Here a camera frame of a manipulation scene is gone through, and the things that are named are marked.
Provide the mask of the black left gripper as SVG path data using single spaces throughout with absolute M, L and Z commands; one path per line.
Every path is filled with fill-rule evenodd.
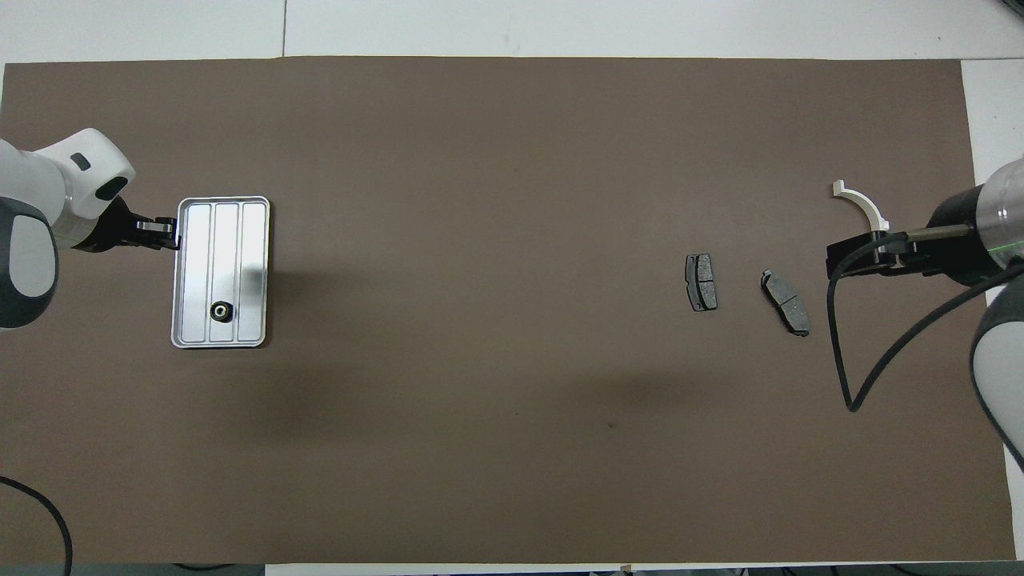
M 124 199 L 114 199 L 92 232 L 72 248 L 89 253 L 101 253 L 118 246 L 179 250 L 182 238 L 176 229 L 176 218 L 144 218 L 132 212 Z M 153 234 L 157 234 L 157 244 Z

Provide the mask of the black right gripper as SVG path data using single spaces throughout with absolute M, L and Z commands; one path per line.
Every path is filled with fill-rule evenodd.
M 889 232 L 871 230 L 864 234 L 856 234 L 849 239 L 831 243 L 826 246 L 826 276 L 833 277 L 835 270 L 845 258 L 857 249 L 885 237 L 892 236 Z M 937 276 L 941 270 L 935 260 L 924 252 L 922 246 L 915 243 L 893 243 L 874 248 L 874 252 L 861 255 L 859 259 L 845 268 L 841 278 L 857 276 L 898 277 L 921 274 L 924 277 Z

